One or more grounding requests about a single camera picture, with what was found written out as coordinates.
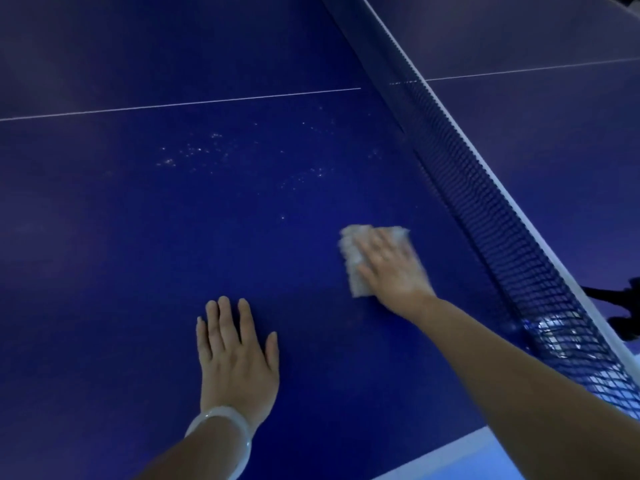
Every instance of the wrist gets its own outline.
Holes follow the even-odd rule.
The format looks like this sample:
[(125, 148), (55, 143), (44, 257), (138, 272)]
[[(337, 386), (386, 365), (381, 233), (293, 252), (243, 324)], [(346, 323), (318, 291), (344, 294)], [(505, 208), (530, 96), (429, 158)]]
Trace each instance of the wrist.
[(448, 301), (440, 299), (436, 295), (425, 294), (418, 299), (418, 303), (415, 306), (415, 313), (412, 316), (404, 318), (418, 328), (422, 328), (428, 322), (432, 321), (434, 317), (438, 316), (438, 314), (441, 314), (443, 308), (448, 305), (450, 305)]

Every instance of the blue table surface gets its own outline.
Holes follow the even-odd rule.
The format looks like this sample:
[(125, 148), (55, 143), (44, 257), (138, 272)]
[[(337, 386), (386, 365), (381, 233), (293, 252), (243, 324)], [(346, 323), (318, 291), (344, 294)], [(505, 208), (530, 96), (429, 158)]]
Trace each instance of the blue table surface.
[(245, 478), (366, 480), (484, 425), (427, 339), (349, 295), (339, 230), (403, 225), (443, 298), (509, 325), (319, 0), (1, 3), (2, 117), (362, 87), (0, 123), (3, 477), (130, 477), (178, 441), (222, 294), (280, 338)]

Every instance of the table tennis net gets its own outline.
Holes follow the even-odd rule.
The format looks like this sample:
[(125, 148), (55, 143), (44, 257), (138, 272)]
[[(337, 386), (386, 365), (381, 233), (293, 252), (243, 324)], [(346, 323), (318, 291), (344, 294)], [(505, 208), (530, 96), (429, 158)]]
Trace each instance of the table tennis net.
[(640, 419), (640, 389), (364, 0), (323, 0), (540, 360)]

